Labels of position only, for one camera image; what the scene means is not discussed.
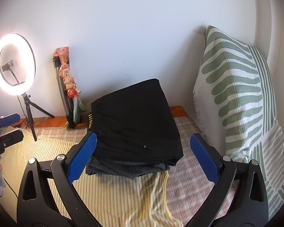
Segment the blue clamp pad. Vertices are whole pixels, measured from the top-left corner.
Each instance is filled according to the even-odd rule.
[[[14,113],[5,117],[0,118],[0,126],[5,127],[11,124],[17,123],[20,120],[20,115],[18,113]]]
[[[219,167],[195,134],[190,137],[190,148],[196,156],[207,179],[214,182],[216,185],[220,179]]]
[[[78,180],[97,146],[97,135],[92,133],[81,146],[75,157],[68,165],[67,178],[70,184]]]

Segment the black fabric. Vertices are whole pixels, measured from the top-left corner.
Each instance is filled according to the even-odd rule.
[[[157,79],[105,95],[91,104],[89,131],[97,134],[97,159],[176,165],[180,135]]]
[[[116,176],[124,176],[130,179],[142,176],[147,173],[155,173],[169,170],[169,165],[164,163],[150,165],[142,162],[133,161],[116,161],[110,159],[97,159],[91,157],[86,166],[86,174],[109,174]]]

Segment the silver screw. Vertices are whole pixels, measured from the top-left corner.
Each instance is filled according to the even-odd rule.
[[[223,156],[223,160],[224,161],[230,161],[231,159],[230,159],[230,157],[228,155],[224,155]]]
[[[35,161],[36,161],[35,158],[30,158],[30,159],[28,160],[28,163],[33,164],[33,163],[35,163]]]
[[[257,162],[255,159],[252,159],[252,160],[251,160],[251,163],[252,163],[254,166],[257,166],[257,165],[258,165],[258,162]]]
[[[65,158],[65,155],[64,155],[64,154],[59,154],[59,155],[57,156],[57,160],[64,160],[64,158]]]

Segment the gray knit fabric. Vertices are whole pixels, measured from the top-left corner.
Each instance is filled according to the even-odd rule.
[[[117,161],[110,159],[97,159],[91,157],[86,166],[86,174],[109,174],[124,176],[130,179],[142,176],[147,173],[154,173],[169,170],[169,165],[164,163],[149,165],[143,162]]]

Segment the green striped pillow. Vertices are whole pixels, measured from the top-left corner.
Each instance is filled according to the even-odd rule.
[[[259,162],[271,218],[284,202],[284,136],[266,58],[213,26],[205,40],[194,87],[201,129],[221,155]]]

